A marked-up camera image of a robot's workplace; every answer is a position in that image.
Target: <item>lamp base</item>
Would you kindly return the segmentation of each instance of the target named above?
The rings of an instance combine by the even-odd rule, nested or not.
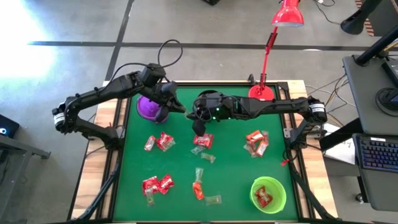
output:
[[[274,92],[268,86],[264,87],[264,90],[260,92],[260,85],[255,85],[249,90],[249,97],[257,98],[258,100],[273,100]]]

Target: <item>lamp shade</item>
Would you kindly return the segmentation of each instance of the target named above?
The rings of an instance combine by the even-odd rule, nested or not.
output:
[[[299,0],[284,0],[282,7],[272,19],[273,26],[300,27],[304,25],[303,14],[301,14],[297,5]]]

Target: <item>green bowl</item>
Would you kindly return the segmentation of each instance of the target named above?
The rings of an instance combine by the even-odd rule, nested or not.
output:
[[[266,187],[267,194],[272,195],[272,202],[262,208],[257,201],[256,191],[262,186]],[[262,212],[267,214],[275,214],[284,209],[286,204],[286,191],[284,186],[272,177],[259,177],[254,180],[250,190],[251,202]]]

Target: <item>purple bowl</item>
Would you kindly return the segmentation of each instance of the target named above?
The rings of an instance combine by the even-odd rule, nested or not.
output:
[[[138,114],[143,117],[144,119],[147,119],[149,121],[155,121],[156,113],[160,110],[160,107],[157,103],[153,101],[149,101],[148,98],[144,96],[140,96],[137,100],[137,112]]]

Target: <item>red lamp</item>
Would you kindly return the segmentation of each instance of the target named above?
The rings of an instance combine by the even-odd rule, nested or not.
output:
[[[266,53],[264,56],[264,63],[262,66],[262,73],[260,84],[253,86],[249,90],[249,97],[257,98],[259,100],[273,100],[274,92],[266,86],[266,68],[269,52],[274,45],[277,30],[279,26],[284,27],[300,27],[304,25],[303,15],[298,9],[297,5],[299,4],[299,0],[284,0],[282,3],[282,7],[279,9],[278,13],[274,16],[272,20],[272,25],[275,26],[271,35],[268,38],[268,42],[266,44]]]
[[[300,27],[304,25],[304,18],[298,9],[299,0],[284,0],[282,7],[275,14],[271,24],[273,26]]]

